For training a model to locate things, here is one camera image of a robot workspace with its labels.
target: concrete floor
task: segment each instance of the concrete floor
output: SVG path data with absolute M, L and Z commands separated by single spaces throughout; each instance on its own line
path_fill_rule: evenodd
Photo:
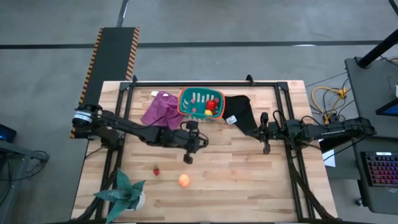
M 116 25 L 121 3 L 0 0 L 0 45 L 93 43 L 100 27 Z M 124 26 L 139 26 L 141 43 L 381 40 L 397 28 L 397 21 L 387 0 L 130 0 Z M 344 72 L 345 58 L 364 55 L 373 47 L 139 49 L 134 73 L 140 80 L 159 75 L 163 80 L 242 80 L 249 73 L 258 80 L 299 79 L 309 85 Z M 394 47 L 385 56 L 396 52 Z M 24 181 L 12 223 L 69 219 L 87 144 L 69 139 L 70 122 L 91 53 L 92 49 L 0 50 L 0 123 L 18 131 L 16 144 L 51 155 L 39 175 Z M 307 92 L 326 83 L 338 88 L 345 80 L 341 75 Z M 357 116 L 354 103 L 342 114 Z M 397 216 L 374 214 L 353 204 L 359 197 L 356 182 L 330 183 L 340 218 L 396 223 Z

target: green plant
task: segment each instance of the green plant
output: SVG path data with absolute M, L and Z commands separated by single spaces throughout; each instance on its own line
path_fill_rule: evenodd
M 113 221 L 125 209 L 137 208 L 139 197 L 142 193 L 145 183 L 143 180 L 131 185 L 129 177 L 120 169 L 118 169 L 116 182 L 118 183 L 118 189 L 103 190 L 94 194 L 95 197 L 99 197 L 103 200 L 108 200 L 114 203 L 112 210 L 106 217 L 106 224 Z

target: black cloth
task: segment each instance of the black cloth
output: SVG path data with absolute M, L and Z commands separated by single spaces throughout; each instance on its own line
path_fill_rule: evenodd
M 250 105 L 250 99 L 247 96 L 226 96 L 223 119 L 235 116 L 234 123 L 244 134 L 257 130 L 256 120 L 254 120 L 253 111 Z

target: keyboard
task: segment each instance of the keyboard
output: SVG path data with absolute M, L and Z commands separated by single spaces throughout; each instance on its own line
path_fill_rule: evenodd
M 398 187 L 398 153 L 362 152 L 368 183 L 373 187 Z

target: wooden table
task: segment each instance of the wooden table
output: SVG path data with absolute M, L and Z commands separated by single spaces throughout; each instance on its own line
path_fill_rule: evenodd
M 288 81 L 296 118 L 311 115 L 303 81 Z M 99 104 L 114 111 L 120 82 L 104 82 Z M 165 90 L 178 96 L 182 87 L 135 87 L 130 120 L 140 118 L 153 100 L 151 91 Z M 219 87 L 226 96 L 246 95 L 251 99 L 254 117 L 260 124 L 262 112 L 277 109 L 273 88 Z M 235 125 L 223 119 L 200 121 L 200 131 L 209 137 L 209 146 L 193 156 L 193 164 L 183 162 L 182 149 L 151 147 L 137 137 L 127 135 L 122 170 L 131 182 L 147 180 L 146 204 L 136 212 L 125 211 L 119 222 L 291 222 L 296 221 L 289 171 L 282 141 L 270 141 L 271 153 L 262 153 L 263 143 L 245 136 Z M 100 141 L 89 143 L 87 153 L 99 148 Z M 320 203 L 336 217 L 328 177 L 319 149 L 303 150 L 310 188 Z M 100 189 L 106 150 L 91 155 L 84 163 L 72 218 L 78 217 Z M 160 175 L 152 172 L 155 165 Z M 181 188 L 181 174 L 190 177 L 190 185 Z M 307 214 L 303 195 L 300 196 Z

